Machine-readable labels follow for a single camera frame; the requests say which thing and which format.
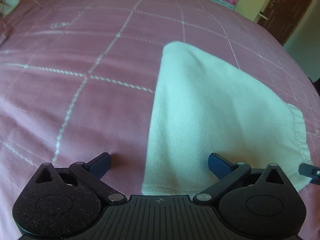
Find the white sweatpants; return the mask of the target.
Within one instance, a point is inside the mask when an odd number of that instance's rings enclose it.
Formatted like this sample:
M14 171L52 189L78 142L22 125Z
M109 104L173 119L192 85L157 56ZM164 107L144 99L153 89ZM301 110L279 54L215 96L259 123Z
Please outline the white sweatpants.
M253 168L276 163L295 189L311 163L300 109L249 74L192 45L164 46L149 129L142 193L195 195L217 182L217 153Z

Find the pink checked bed sheet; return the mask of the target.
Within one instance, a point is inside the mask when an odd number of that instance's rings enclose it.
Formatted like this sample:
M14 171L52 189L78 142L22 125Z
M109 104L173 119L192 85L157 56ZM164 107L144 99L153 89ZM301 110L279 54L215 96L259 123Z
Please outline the pink checked bed sheet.
M1 20L1 239L42 163L113 154L105 181L140 194L163 47L185 41L302 112L319 165L319 96L264 28L209 0L21 0Z

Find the brown wooden door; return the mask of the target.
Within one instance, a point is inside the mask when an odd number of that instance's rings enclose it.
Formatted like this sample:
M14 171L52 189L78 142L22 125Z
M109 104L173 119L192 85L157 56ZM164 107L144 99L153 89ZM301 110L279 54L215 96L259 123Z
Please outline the brown wooden door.
M284 45L311 2L312 0L269 0L258 24Z

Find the heart patterned white pillow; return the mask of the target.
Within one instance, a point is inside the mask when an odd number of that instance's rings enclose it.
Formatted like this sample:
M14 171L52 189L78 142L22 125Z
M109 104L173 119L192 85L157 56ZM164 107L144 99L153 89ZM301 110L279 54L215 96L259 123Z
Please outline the heart patterned white pillow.
M1 17L11 14L19 5L20 0L1 0L0 2L0 15Z

